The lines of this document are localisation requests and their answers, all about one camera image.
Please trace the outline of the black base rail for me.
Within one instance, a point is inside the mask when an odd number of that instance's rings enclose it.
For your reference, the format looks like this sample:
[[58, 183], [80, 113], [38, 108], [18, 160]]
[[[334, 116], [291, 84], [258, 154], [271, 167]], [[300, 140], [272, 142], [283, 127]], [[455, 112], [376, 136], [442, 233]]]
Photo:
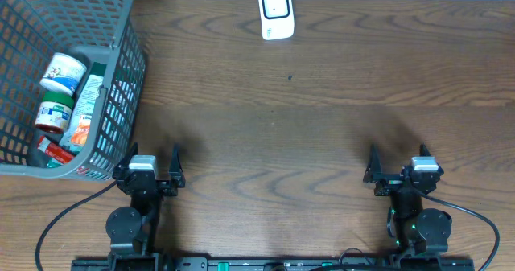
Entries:
[[342, 261], [331, 259], [208, 259], [205, 257], [180, 257], [157, 261], [154, 258], [134, 261], [106, 259], [77, 259], [71, 271], [110, 270], [163, 270], [163, 271], [310, 271], [310, 270], [442, 270], [470, 271], [470, 259], [403, 259], [396, 266], [387, 260], [345, 257]]

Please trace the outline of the red snack packet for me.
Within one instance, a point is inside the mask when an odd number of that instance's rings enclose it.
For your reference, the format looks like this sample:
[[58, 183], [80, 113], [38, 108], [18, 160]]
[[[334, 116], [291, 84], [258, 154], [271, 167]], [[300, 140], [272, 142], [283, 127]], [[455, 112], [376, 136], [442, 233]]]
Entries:
[[38, 149], [60, 164], [66, 164], [75, 158], [73, 154], [62, 149], [45, 136], [39, 138]]

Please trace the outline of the grey plastic mesh basket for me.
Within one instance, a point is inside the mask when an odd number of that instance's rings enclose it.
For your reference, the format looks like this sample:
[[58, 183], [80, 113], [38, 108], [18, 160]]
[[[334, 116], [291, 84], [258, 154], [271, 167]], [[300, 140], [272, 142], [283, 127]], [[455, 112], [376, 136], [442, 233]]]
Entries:
[[[1, 0], [1, 172], [104, 181], [125, 155], [146, 74], [131, 25], [133, 0]], [[57, 167], [38, 148], [40, 81], [55, 53], [106, 67], [94, 89], [88, 138]]]

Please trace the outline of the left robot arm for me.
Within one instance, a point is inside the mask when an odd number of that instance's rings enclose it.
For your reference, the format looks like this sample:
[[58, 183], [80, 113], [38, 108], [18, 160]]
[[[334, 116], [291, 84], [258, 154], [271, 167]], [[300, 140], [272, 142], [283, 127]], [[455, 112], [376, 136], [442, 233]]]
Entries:
[[108, 268], [110, 271], [173, 270], [173, 260], [155, 248], [162, 201], [178, 195], [185, 186], [179, 160], [179, 147], [173, 146], [166, 179], [158, 178], [157, 158], [140, 155], [133, 144], [115, 166], [113, 179], [117, 187], [130, 197], [128, 207], [114, 210], [106, 220], [110, 238]]

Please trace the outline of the white tub with blue label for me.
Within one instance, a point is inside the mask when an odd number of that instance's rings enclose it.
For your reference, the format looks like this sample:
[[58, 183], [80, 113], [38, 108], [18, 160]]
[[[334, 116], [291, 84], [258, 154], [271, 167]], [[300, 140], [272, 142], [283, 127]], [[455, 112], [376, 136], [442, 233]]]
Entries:
[[57, 52], [51, 58], [39, 84], [51, 92], [73, 96], [87, 67], [70, 55]]

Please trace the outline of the white green glove package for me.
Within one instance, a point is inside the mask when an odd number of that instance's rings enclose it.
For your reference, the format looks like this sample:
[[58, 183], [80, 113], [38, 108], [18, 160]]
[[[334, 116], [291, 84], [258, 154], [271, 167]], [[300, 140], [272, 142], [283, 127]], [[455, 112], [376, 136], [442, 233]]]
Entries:
[[78, 154], [84, 146], [76, 146], [71, 143], [71, 138], [79, 123], [81, 114], [89, 114], [93, 118], [93, 110], [96, 99], [99, 97], [99, 88], [103, 85], [105, 64], [95, 62], [89, 72], [89, 76], [83, 85], [82, 91], [78, 96], [75, 108], [71, 115], [68, 130], [60, 140], [60, 146], [67, 151]]

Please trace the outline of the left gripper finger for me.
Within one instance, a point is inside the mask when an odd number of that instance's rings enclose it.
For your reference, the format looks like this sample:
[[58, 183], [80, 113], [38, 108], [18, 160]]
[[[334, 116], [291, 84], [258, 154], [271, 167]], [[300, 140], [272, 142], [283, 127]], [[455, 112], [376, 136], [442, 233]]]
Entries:
[[122, 160], [116, 165], [115, 170], [128, 170], [129, 164], [133, 156], [138, 155], [138, 143], [135, 142]]
[[179, 146], [174, 145], [168, 174], [175, 181], [184, 181], [183, 168], [179, 159]]

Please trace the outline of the white barcode scanner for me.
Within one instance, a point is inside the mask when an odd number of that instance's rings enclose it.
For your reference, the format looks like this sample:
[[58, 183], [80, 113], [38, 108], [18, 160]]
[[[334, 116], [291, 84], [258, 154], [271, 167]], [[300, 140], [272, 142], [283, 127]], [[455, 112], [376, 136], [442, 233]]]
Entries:
[[289, 39], [295, 33], [292, 0], [258, 0], [264, 40]]

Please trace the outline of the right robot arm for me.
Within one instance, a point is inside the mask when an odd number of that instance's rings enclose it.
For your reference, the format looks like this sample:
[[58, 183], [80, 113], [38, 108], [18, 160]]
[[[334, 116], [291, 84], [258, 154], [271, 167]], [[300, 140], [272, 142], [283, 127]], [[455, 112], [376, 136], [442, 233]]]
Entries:
[[425, 145], [420, 145], [419, 155], [409, 165], [393, 174], [382, 170], [377, 148], [370, 147], [363, 181], [375, 184], [375, 196], [390, 198], [387, 230], [397, 241], [398, 253], [392, 261], [398, 267], [407, 267], [408, 261], [436, 261], [448, 250], [450, 215], [422, 205], [422, 197], [436, 189], [442, 175], [443, 168]]

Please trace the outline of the orange small box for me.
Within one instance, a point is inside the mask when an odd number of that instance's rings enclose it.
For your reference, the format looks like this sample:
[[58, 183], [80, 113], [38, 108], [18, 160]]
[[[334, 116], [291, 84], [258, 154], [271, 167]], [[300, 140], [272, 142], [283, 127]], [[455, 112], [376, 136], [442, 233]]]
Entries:
[[92, 116], [89, 114], [81, 114], [79, 123], [74, 131], [71, 143], [76, 146], [83, 146], [87, 142], [87, 138], [89, 135], [90, 124], [92, 121]]

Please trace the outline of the green lid jar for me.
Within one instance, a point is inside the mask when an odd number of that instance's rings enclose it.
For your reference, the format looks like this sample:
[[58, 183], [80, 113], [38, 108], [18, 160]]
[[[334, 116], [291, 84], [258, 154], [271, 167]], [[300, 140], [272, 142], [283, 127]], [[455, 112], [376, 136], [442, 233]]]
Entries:
[[59, 92], [46, 92], [39, 105], [35, 127], [48, 133], [63, 134], [67, 129], [75, 101]]

